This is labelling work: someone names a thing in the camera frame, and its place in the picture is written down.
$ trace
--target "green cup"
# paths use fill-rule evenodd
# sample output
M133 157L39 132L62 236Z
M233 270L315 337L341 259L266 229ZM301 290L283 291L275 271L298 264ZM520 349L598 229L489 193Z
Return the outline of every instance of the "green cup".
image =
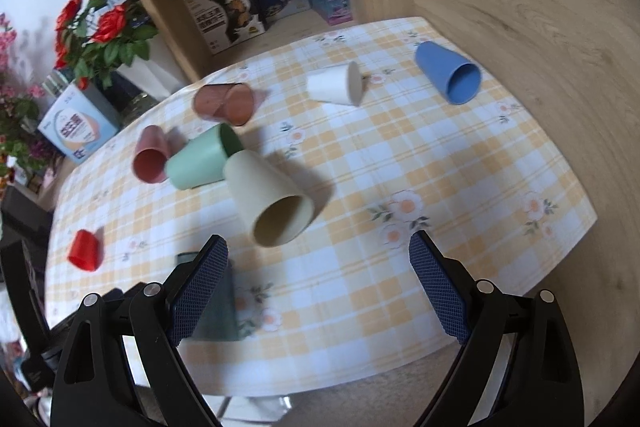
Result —
M178 190L222 181L226 161L243 150L242 142L226 123L220 123L195 137L164 167L171 184Z

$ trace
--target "red cup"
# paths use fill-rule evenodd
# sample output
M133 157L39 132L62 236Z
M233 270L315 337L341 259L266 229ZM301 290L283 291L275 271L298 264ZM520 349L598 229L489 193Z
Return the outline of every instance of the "red cup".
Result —
M96 271L102 264L98 239L87 230L78 230L67 258L71 264L81 270Z
M254 92L246 84L207 84L193 97L193 110L204 120L240 127L254 115Z
M166 179L164 165L171 158L169 142L157 125L145 127L136 145L132 169L141 182L162 183Z

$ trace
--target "silver bolt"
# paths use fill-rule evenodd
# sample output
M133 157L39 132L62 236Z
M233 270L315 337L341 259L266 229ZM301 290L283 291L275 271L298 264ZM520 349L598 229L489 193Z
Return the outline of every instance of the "silver bolt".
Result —
M98 296L95 293L89 293L83 300L82 304L85 306L93 306L98 301Z
M540 298L543 301L548 302L549 304L556 300L553 293L551 293L549 290L542 290L542 292L540 292Z
M489 281L478 281L478 284L476 284L476 287L478 288L478 291L480 293L493 293L494 292L494 285L491 284Z
M160 293L160 285L157 282L152 282L151 284L147 284L145 286L144 293L147 297L153 297L154 295L158 295Z

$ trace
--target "shelf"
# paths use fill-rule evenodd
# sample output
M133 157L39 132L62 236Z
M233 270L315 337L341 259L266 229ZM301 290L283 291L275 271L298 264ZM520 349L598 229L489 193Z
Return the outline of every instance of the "shelf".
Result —
M211 73L226 68L236 62L247 60L264 52L268 52L320 33L336 31L355 26L355 21L329 26L321 16L313 10L307 10L274 22L263 35L254 37L232 46L211 57Z

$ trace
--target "blue gripper pad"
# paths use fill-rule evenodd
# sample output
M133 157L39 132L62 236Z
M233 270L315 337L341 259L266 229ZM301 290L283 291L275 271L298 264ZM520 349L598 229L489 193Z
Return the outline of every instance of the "blue gripper pad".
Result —
M418 232L409 242L409 262L427 293L445 332L465 344L471 335L467 326L466 303L435 254Z
M190 279L182 286L169 310L172 326L166 336L172 346L177 347L182 339L193 334L202 311L225 274L228 255L226 241L219 237L200 260L200 265L191 273Z

